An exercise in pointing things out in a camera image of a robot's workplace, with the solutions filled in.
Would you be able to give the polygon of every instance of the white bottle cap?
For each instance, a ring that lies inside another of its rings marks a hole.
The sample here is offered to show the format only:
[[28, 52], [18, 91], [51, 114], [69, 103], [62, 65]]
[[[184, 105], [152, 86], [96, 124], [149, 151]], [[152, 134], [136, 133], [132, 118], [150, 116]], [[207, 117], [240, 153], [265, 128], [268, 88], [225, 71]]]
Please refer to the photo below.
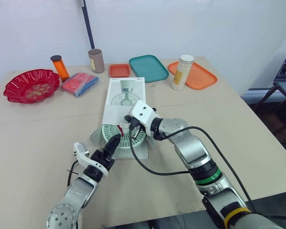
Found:
[[180, 59], [182, 61], [186, 61], [186, 62], [193, 62], [194, 61], [194, 57], [192, 55], [188, 55], [188, 54], [181, 55]]

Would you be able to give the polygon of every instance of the black cable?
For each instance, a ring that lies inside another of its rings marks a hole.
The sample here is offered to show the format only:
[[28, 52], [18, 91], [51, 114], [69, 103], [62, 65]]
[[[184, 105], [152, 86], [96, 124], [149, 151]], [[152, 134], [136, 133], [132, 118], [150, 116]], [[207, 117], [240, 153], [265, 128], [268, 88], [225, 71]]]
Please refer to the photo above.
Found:
[[262, 216], [265, 216], [267, 218], [284, 219], [284, 220], [286, 220], [286, 216], [280, 216], [280, 215], [262, 215]]
[[[68, 172], [72, 172], [71, 170], [68, 170], [68, 169], [67, 169], [67, 171], [68, 171]], [[79, 173], [76, 173], [76, 172], [72, 172], [72, 173], [79, 175]]]
[[176, 131], [176, 132], [174, 132], [174, 133], [172, 133], [172, 134], [170, 134], [170, 135], [168, 135], [168, 136], [162, 138], [162, 140], [168, 139], [168, 138], [170, 138], [170, 137], [172, 137], [172, 136], [174, 136], [174, 135], [176, 135], [176, 134], [178, 134], [178, 133], [181, 133], [181, 132], [183, 132], [183, 131], [190, 130], [190, 129], [196, 129], [196, 130], [201, 131], [201, 132], [204, 133], [204, 134], [207, 136], [207, 138], [211, 141], [211, 143], [213, 144], [213, 146], [215, 147], [215, 149], [217, 150], [217, 152], [219, 153], [219, 155], [222, 157], [222, 159], [225, 161], [225, 163], [227, 164], [227, 166], [229, 167], [229, 169], [231, 170], [231, 172], [232, 172], [233, 175], [235, 176], [237, 182], [239, 183], [239, 185], [240, 185], [240, 187], [242, 188], [242, 190], [243, 190], [245, 196], [247, 197], [248, 202], [249, 202], [249, 204], [251, 205], [251, 208], [252, 208], [253, 212], [256, 212], [256, 209], [255, 209], [255, 207], [254, 207], [254, 205], [253, 205], [253, 203], [252, 203], [252, 199], [250, 198], [250, 196], [249, 196], [247, 190], [245, 189], [245, 187], [244, 187], [242, 181], [240, 180], [240, 178], [238, 177], [237, 173], [235, 172], [235, 170], [233, 169], [233, 167], [230, 165], [230, 163], [228, 162], [228, 160], [226, 159], [226, 157], [223, 155], [223, 153], [220, 151], [220, 149], [218, 148], [218, 146], [216, 145], [216, 143], [214, 142], [214, 140], [211, 138], [211, 136], [210, 136], [204, 129], [199, 128], [199, 127], [197, 127], [197, 126], [189, 126], [189, 127], [186, 127], [186, 128], [184, 128], [184, 129], [178, 130], [178, 131]]
[[137, 157], [137, 155], [135, 154], [134, 152], [134, 149], [133, 149], [133, 142], [132, 142], [132, 130], [130, 130], [130, 133], [129, 133], [129, 145], [130, 145], [130, 149], [133, 153], [133, 156], [134, 158], [136, 159], [136, 161], [144, 168], [146, 169], [148, 172], [152, 173], [152, 174], [155, 174], [155, 175], [159, 175], [159, 176], [171, 176], [171, 175], [177, 175], [177, 174], [184, 174], [184, 173], [190, 173], [189, 171], [180, 171], [180, 172], [173, 172], [173, 173], [158, 173], [158, 172], [155, 172], [151, 169], [149, 169], [148, 167], [146, 167], [140, 160], [139, 158]]
[[76, 163], [78, 163], [78, 160], [74, 161], [72, 166], [71, 166], [71, 169], [70, 169], [70, 172], [69, 172], [69, 176], [68, 176], [68, 185], [67, 185], [67, 187], [70, 186], [72, 172], [73, 172], [73, 169], [74, 169], [74, 166], [76, 165]]

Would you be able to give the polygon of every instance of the red plastic plate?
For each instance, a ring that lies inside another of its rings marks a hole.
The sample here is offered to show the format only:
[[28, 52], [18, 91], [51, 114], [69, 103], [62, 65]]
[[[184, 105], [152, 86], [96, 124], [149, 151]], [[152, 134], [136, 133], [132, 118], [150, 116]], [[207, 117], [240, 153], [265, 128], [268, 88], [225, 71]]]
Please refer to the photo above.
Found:
[[3, 93], [8, 101], [32, 104], [53, 95], [59, 86], [59, 75], [52, 70], [31, 70], [13, 78]]

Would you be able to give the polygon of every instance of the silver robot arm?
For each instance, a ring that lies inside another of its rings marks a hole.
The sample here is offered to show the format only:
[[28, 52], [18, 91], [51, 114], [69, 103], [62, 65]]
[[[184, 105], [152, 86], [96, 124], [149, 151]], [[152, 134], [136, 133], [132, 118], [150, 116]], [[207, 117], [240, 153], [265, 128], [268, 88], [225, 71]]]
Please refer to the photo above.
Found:
[[[139, 100], [125, 118], [130, 122], [133, 137], [144, 128], [156, 140], [188, 127], [182, 119], [162, 119], [155, 110]], [[175, 151], [189, 170], [203, 204], [218, 228], [226, 229], [282, 229], [269, 219], [252, 213], [232, 186], [226, 175], [212, 160], [200, 139], [189, 130], [169, 138]]]
[[87, 158], [86, 147], [80, 143], [74, 144], [74, 152], [79, 163], [86, 167], [74, 182], [68, 187], [62, 200], [48, 214], [46, 228], [73, 229], [79, 212], [85, 208], [99, 187], [101, 178], [108, 175], [114, 164], [112, 155], [121, 140], [121, 135], [113, 136], [100, 151], [96, 150], [91, 158]]

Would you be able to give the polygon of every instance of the white backdrop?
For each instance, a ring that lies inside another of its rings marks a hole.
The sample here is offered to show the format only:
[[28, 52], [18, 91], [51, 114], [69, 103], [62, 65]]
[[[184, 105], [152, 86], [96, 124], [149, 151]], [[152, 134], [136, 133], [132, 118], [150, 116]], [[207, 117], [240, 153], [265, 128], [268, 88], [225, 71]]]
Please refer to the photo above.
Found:
[[[143, 54], [204, 55], [243, 94], [286, 37], [286, 0], [86, 0], [105, 62]], [[6, 71], [89, 64], [81, 0], [0, 0], [0, 80]]]

